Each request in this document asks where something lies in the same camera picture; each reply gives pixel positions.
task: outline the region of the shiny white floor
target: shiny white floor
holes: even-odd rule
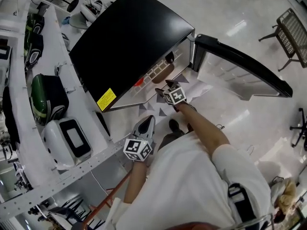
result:
[[[196,33],[217,37],[254,57],[287,81],[293,88],[291,99],[253,97],[244,102],[223,92],[212,89],[196,99],[193,105],[215,124],[225,126],[223,130],[237,148],[247,150],[254,147],[253,161],[269,181],[273,177],[294,176],[305,166],[302,145],[291,148],[293,132],[290,125],[300,120],[299,107],[307,113],[307,70],[299,63],[292,63],[281,73],[277,72],[287,61],[287,56],[277,39],[258,42],[258,39],[273,32],[272,25],[289,7],[293,7],[302,21],[307,13],[294,0],[159,0],[174,10],[196,28]],[[184,120],[181,115],[182,128]],[[168,120],[157,125],[156,141],[169,132]]]

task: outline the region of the yellow warning label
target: yellow warning label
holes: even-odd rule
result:
[[[107,106],[110,105],[112,101],[114,101],[115,98],[116,98],[116,95],[111,90],[111,88],[109,88],[107,92],[105,92],[105,94],[101,96],[99,101],[97,101],[97,104],[100,110],[104,111],[107,108]]]

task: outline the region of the orange pole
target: orange pole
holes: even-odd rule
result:
[[[89,221],[102,209],[102,207],[107,203],[107,201],[118,191],[118,189],[124,184],[124,182],[128,179],[130,176],[132,170],[130,170],[126,176],[118,183],[118,185],[113,189],[113,191],[106,196],[106,198],[92,211],[91,214],[83,221],[83,229],[86,229],[86,225],[89,223]]]

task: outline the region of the chair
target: chair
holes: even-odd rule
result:
[[[295,144],[291,144],[291,147],[295,148],[298,144],[298,142],[300,141],[300,139],[303,137],[303,139],[305,139],[305,136],[306,136],[306,132],[307,132],[307,123],[305,121],[305,115],[304,115],[304,110],[302,108],[299,108],[298,109],[299,112],[302,112],[302,126],[301,127],[292,127],[290,126],[290,130],[293,130],[293,129],[299,129],[301,130],[301,132],[299,133],[299,136],[298,136],[298,139],[296,141]],[[307,139],[305,139],[305,142],[304,142],[304,150],[307,151]]]
[[[275,32],[267,35],[259,42],[266,38],[277,37],[279,43],[282,45],[289,60],[278,71],[285,69],[292,61],[300,62],[303,68],[307,67],[307,31],[298,16],[292,9],[288,9],[277,20],[277,27]]]

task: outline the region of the black strap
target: black strap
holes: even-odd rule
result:
[[[234,183],[228,188],[228,197],[234,202],[242,222],[256,219],[248,194],[239,183]],[[259,223],[246,227],[246,230],[259,230]]]

